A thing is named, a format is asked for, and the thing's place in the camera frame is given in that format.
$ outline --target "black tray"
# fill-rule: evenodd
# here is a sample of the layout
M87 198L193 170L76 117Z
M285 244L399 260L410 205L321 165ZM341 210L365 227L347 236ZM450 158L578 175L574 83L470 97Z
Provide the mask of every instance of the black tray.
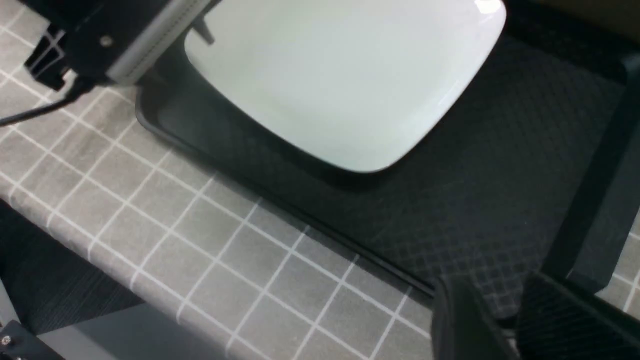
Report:
M468 274L507 317L530 270L592 291L608 282L640 204L640 66L623 61L637 50L626 41L511 4L495 49L436 128L389 169L361 175L230 104L188 63L183 40L142 84L142 125L419 289Z

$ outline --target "white square plate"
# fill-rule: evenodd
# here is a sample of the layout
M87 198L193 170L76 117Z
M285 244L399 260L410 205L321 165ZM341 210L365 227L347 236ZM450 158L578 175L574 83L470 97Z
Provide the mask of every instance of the white square plate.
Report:
M223 0L190 62L280 138L354 172L402 158L493 48L500 0Z

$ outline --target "checkered tablecloth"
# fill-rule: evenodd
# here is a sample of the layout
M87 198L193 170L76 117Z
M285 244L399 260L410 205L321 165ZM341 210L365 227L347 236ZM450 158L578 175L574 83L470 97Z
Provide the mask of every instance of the checkered tablecloth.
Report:
M0 0L0 117L60 96L21 67L44 26ZM155 138L134 93L0 128L0 197L236 358L431 357L419 292ZM639 259L631 235L601 293L635 316Z

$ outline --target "wire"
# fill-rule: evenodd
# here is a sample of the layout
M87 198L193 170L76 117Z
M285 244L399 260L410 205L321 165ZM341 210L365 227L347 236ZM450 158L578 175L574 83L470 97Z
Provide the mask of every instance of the wire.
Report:
M74 83L71 85L71 88L62 99L56 102L52 102L51 104L41 106L39 108L23 111L22 113L2 118L0 119L0 127L17 124L18 122L33 119L35 117L39 117L41 115L45 115L62 109L65 106L78 100L80 96L91 91L94 86L95 82L90 78L78 76L77 78L75 78Z

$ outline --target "diamond pattern mat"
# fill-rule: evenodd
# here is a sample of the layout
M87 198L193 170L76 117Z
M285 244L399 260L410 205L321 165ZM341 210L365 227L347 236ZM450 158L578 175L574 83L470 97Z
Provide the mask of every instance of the diamond pattern mat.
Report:
M614 66L599 75L589 69L605 65L593 56L585 67L574 65L577 51L588 52L580 43L531 32L542 35L503 34L436 128L376 176L344 174L310 159L189 70L169 90L146 87L138 117L311 225L424 284L438 275L470 275L495 315L510 316L624 91L612 80L619 73ZM563 49L552 54L553 47ZM184 68L163 61L160 71Z

